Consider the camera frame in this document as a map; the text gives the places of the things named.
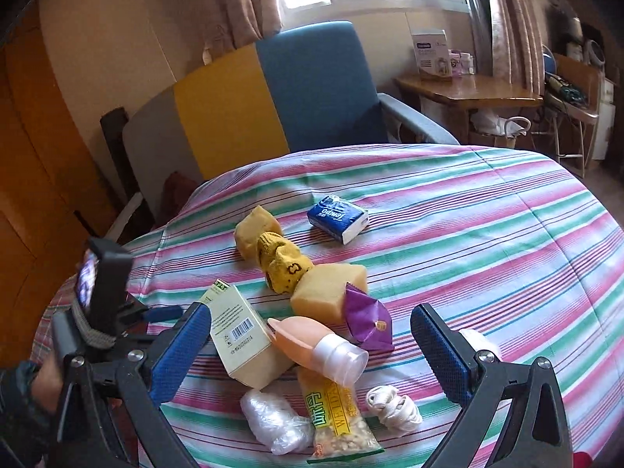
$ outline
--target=wooden cabinet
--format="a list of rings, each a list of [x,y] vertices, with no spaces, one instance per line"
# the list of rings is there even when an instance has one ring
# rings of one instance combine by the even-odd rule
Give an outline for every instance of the wooden cabinet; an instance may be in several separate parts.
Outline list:
[[[116,216],[48,61],[31,7],[0,50],[0,367],[28,358],[41,314],[89,236]]]

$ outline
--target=clear bottle cap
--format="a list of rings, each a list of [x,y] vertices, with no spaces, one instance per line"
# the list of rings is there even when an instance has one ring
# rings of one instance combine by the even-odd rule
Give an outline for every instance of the clear bottle cap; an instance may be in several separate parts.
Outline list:
[[[342,387],[352,387],[368,362],[368,352],[338,334],[328,334],[312,351],[314,370]]]

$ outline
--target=tissue pack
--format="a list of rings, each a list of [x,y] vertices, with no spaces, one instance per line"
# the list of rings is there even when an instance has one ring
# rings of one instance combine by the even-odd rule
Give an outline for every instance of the tissue pack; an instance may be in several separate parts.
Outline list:
[[[308,220],[346,245],[368,225],[368,211],[336,195],[327,195],[308,211]]]

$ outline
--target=wooden desk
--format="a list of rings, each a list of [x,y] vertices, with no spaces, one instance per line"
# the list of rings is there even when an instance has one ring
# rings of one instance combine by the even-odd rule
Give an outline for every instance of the wooden desk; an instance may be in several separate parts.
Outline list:
[[[435,115],[427,114],[447,129],[462,143],[468,143],[470,111],[501,107],[538,107],[542,97],[522,87],[485,75],[466,75],[451,82],[420,79],[407,74],[397,77],[395,83],[405,103],[420,108],[419,97],[442,103],[453,109],[453,121],[439,121]]]

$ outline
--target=yellow sponge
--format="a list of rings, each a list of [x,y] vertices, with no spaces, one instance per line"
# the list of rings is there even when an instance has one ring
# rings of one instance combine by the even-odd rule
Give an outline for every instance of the yellow sponge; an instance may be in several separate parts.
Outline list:
[[[238,253],[245,260],[258,260],[258,238],[262,232],[282,234],[282,227],[264,207],[256,206],[234,229]]]
[[[296,244],[275,232],[264,232],[258,238],[258,261],[268,286],[278,294],[293,293],[314,265]]]
[[[367,272],[356,264],[319,264],[297,284],[290,298],[295,315],[310,317],[321,324],[342,324],[344,292],[347,283],[368,292]]]

